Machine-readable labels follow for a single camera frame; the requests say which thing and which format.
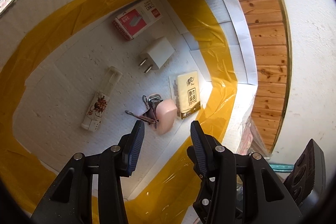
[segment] floral pattern label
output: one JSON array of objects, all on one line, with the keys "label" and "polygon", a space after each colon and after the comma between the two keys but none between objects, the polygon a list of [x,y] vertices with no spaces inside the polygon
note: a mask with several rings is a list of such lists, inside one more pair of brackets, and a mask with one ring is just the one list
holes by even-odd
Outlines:
[{"label": "floral pattern label", "polygon": [[86,115],[91,120],[100,121],[102,114],[105,111],[109,101],[110,97],[108,97],[102,92],[96,92]]}]

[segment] wooden floor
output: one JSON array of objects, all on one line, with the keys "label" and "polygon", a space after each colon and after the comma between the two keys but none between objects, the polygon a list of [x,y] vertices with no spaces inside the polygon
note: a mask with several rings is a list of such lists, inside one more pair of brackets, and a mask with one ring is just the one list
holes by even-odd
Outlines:
[{"label": "wooden floor", "polygon": [[258,70],[253,120],[271,150],[282,123],[287,85],[287,39],[278,0],[239,0]]}]

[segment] yellow tissue package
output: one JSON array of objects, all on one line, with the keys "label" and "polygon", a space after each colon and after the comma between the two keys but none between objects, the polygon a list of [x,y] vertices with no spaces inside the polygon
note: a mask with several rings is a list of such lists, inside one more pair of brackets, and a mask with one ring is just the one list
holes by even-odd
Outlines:
[{"label": "yellow tissue package", "polygon": [[177,115],[181,119],[201,109],[197,71],[170,76],[169,83],[172,99],[177,106]]}]

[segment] pink soap bar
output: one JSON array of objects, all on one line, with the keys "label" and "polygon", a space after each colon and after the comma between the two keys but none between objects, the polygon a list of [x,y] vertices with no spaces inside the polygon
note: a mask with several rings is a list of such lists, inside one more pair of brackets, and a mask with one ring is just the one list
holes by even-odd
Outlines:
[{"label": "pink soap bar", "polygon": [[167,133],[174,124],[177,115],[177,107],[172,99],[164,100],[156,107],[157,123],[156,132],[159,135]]}]

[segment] metal prong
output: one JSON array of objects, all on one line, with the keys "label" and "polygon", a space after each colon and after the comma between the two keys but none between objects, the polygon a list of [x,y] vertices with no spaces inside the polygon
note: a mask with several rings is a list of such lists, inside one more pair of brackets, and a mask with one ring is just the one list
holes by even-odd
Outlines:
[{"label": "metal prong", "polygon": [[141,63],[139,64],[139,66],[142,66],[146,62],[147,59],[148,58],[146,57],[144,60],[142,60]]},{"label": "metal prong", "polygon": [[153,65],[150,65],[150,66],[144,71],[144,73],[149,72],[149,71],[151,70],[151,68],[153,68]]}]

